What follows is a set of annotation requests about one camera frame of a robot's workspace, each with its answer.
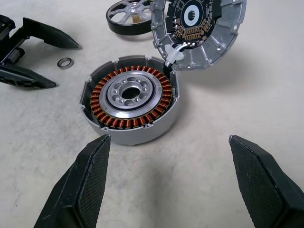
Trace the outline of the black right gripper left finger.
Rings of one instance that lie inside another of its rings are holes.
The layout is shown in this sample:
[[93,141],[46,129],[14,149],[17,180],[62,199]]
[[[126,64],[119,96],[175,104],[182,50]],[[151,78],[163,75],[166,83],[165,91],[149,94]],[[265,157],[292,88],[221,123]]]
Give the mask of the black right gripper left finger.
[[85,146],[54,185],[33,228],[96,228],[110,145],[106,134]]

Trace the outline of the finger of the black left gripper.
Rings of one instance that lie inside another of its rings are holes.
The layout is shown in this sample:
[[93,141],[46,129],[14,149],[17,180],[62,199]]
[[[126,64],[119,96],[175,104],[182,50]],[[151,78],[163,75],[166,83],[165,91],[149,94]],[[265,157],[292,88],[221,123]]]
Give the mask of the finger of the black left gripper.
[[22,39],[29,39],[30,37],[39,38],[46,44],[57,48],[80,48],[79,44],[65,32],[38,21],[23,18],[23,26],[16,30],[16,32],[10,37],[10,40],[14,44],[17,44]]
[[0,65],[0,82],[11,86],[47,89],[57,84],[32,70],[15,65]]

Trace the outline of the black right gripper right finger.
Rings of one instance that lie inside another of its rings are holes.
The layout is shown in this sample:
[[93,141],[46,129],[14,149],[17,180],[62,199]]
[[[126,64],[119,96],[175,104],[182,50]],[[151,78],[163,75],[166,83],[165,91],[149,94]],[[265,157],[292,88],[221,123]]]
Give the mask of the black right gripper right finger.
[[304,192],[259,145],[229,137],[240,193],[255,228],[304,228]]

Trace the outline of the black-rimmed silver spoked rotor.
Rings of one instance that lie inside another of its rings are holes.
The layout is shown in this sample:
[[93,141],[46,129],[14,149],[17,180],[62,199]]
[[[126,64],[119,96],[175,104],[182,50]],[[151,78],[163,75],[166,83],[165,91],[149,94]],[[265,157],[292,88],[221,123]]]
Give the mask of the black-rimmed silver spoked rotor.
[[137,36],[152,31],[153,0],[121,0],[106,12],[109,29],[122,36]]

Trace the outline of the grey motor housing copper coils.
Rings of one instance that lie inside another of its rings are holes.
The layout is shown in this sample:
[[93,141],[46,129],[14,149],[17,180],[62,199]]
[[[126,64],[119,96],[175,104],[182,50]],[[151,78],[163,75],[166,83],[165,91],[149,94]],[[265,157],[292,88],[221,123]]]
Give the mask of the grey motor housing copper coils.
[[80,108],[99,134],[119,145],[149,142],[168,131],[179,106],[176,72],[156,57],[121,57],[91,73]]

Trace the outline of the grey motor cover circuit board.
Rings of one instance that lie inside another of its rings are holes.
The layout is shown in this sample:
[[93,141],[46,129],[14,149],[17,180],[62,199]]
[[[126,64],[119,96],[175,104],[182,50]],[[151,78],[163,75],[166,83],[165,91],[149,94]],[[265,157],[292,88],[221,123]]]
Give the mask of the grey motor cover circuit board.
[[154,0],[153,45],[167,67],[206,69],[232,47],[247,0]]

